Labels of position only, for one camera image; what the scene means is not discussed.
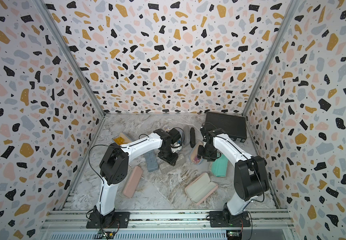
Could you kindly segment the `blue case brown lining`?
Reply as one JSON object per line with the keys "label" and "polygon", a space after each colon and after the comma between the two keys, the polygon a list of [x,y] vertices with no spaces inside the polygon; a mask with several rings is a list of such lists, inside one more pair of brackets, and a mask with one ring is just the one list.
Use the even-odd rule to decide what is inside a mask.
{"label": "blue case brown lining", "polygon": [[190,144],[190,126],[184,125],[183,129],[183,146]]}

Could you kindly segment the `grey case mint lining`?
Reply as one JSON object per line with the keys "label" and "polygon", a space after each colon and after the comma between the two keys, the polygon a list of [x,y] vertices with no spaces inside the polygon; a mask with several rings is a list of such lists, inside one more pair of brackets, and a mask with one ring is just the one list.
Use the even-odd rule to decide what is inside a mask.
{"label": "grey case mint lining", "polygon": [[154,150],[145,153],[144,157],[146,160],[146,165],[149,173],[152,173],[159,169],[159,164]]}

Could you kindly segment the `case with purple glasses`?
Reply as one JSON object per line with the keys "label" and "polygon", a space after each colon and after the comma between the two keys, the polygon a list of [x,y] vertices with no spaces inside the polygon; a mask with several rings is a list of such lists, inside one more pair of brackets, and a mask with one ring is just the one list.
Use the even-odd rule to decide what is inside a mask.
{"label": "case with purple glasses", "polygon": [[190,161],[195,165],[198,165],[202,162],[202,157],[198,155],[198,148],[200,146],[203,146],[203,142],[197,142],[189,155]]}

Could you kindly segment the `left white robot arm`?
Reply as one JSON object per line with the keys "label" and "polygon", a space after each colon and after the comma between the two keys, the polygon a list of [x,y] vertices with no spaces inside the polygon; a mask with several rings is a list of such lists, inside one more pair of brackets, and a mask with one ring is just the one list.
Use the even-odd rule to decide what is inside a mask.
{"label": "left white robot arm", "polygon": [[179,140],[182,140],[182,136],[177,129],[173,128],[167,132],[157,129],[147,137],[129,144],[113,143],[107,146],[107,151],[100,162],[99,176],[102,180],[100,197],[92,216],[100,221],[113,218],[118,184],[127,177],[128,165],[133,159],[147,152],[159,150],[158,158],[175,166],[178,153],[174,149]]}

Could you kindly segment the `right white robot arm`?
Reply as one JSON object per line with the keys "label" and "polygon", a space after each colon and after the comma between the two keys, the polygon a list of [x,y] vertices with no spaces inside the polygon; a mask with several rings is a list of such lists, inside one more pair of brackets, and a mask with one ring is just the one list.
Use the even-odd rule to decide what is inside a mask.
{"label": "right white robot arm", "polygon": [[265,160],[244,151],[224,130],[212,124],[204,124],[200,132],[203,146],[198,147],[198,156],[214,162],[224,155],[234,166],[235,193],[224,205],[222,220],[230,227],[243,224],[246,207],[252,202],[264,202],[264,193],[269,190]]}

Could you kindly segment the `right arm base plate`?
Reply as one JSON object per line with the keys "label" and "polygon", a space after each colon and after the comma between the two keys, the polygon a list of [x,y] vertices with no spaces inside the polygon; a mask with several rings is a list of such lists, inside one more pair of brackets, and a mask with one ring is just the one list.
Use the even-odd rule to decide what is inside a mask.
{"label": "right arm base plate", "polygon": [[210,211],[207,219],[210,221],[212,228],[226,228],[226,227],[250,227],[251,218],[248,211],[243,211],[238,215],[231,215],[227,209],[223,211]]}

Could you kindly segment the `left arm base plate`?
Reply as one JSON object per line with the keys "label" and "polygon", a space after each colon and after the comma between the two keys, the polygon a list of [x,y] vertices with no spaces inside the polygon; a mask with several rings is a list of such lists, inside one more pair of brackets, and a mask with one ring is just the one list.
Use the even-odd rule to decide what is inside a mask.
{"label": "left arm base plate", "polygon": [[90,213],[89,220],[87,222],[87,229],[126,229],[130,220],[130,212],[118,212],[113,211],[106,216],[100,215],[99,212],[94,211]]}

